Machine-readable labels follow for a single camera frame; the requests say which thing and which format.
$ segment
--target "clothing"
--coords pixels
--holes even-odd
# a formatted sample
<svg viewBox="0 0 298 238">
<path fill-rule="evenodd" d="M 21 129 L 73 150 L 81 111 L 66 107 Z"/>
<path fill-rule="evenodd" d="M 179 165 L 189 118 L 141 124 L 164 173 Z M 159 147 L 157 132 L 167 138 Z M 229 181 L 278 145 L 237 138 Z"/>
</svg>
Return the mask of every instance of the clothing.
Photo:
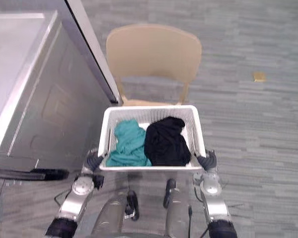
<svg viewBox="0 0 298 238">
<path fill-rule="evenodd" d="M 106 166 L 151 166 L 144 154 L 146 132 L 135 119 L 118 123 L 115 136 L 116 150 L 110 152 Z"/>
<path fill-rule="evenodd" d="M 173 117 L 148 126 L 145 155 L 153 166 L 185 166 L 190 161 L 191 153 L 181 135 L 184 126 L 182 119 Z"/>
</svg>

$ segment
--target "silver metal arm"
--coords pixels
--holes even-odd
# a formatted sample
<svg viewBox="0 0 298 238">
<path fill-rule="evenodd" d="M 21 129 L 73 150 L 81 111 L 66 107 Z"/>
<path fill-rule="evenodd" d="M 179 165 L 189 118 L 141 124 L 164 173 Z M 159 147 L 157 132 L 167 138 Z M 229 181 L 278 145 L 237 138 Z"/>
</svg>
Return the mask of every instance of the silver metal arm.
<svg viewBox="0 0 298 238">
<path fill-rule="evenodd" d="M 80 222 L 87 202 L 92 197 L 94 182 L 91 177 L 80 176 L 72 185 L 72 190 L 61 205 L 57 218 L 67 218 Z"/>
<path fill-rule="evenodd" d="M 103 184 L 104 177 L 93 174 L 104 158 L 96 155 L 96 152 L 93 150 L 88 153 L 81 174 L 72 184 L 72 189 L 49 226 L 46 236 L 74 236 L 77 225 L 86 210 L 86 205 L 92 197 L 94 188 L 97 187 L 99 189 Z"/>
<path fill-rule="evenodd" d="M 231 222 L 231 215 L 222 196 L 220 177 L 216 169 L 203 173 L 200 180 L 200 194 L 204 202 L 204 212 L 208 224 L 217 220 Z"/>
</svg>

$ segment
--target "white laundry basket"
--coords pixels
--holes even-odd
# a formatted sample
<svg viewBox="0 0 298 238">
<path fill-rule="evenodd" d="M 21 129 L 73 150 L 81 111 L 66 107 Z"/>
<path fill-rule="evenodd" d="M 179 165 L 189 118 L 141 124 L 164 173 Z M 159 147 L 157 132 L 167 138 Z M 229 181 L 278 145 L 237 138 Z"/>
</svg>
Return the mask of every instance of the white laundry basket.
<svg viewBox="0 0 298 238">
<path fill-rule="evenodd" d="M 139 126 L 146 129 L 151 123 L 172 116 L 181 118 L 185 122 L 181 134 L 185 138 L 187 146 L 193 154 L 194 150 L 205 157 L 205 148 L 198 110 L 194 106 L 157 106 L 157 107 L 111 107 L 105 111 L 101 128 L 98 156 L 110 152 L 116 148 L 114 130 L 116 125 L 123 120 L 136 119 Z M 99 168 L 104 171 L 181 171 L 200 170 L 197 159 L 191 156 L 186 166 L 135 166 L 135 167 L 107 167 L 105 158 Z"/>
</svg>

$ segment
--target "beige chair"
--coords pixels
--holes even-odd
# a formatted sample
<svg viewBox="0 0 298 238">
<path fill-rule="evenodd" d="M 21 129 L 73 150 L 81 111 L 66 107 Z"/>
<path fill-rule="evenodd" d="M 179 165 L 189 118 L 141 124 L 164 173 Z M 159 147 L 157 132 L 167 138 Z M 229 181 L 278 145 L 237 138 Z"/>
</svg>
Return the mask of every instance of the beige chair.
<svg viewBox="0 0 298 238">
<path fill-rule="evenodd" d="M 201 61 L 200 40 L 170 26 L 135 24 L 114 29 L 107 37 L 107 61 L 124 106 L 159 106 L 168 103 L 127 99 L 121 78 L 160 76 L 183 83 L 178 104 L 183 104 L 189 84 Z"/>
</svg>

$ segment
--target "metal cabinet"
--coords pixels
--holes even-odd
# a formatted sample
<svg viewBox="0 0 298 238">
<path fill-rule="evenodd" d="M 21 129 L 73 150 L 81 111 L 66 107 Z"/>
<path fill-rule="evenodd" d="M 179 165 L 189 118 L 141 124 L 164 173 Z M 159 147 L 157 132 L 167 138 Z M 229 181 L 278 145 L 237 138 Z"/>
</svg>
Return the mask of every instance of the metal cabinet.
<svg viewBox="0 0 298 238">
<path fill-rule="evenodd" d="M 0 168 L 80 168 L 111 104 L 57 12 L 0 14 Z"/>
</svg>

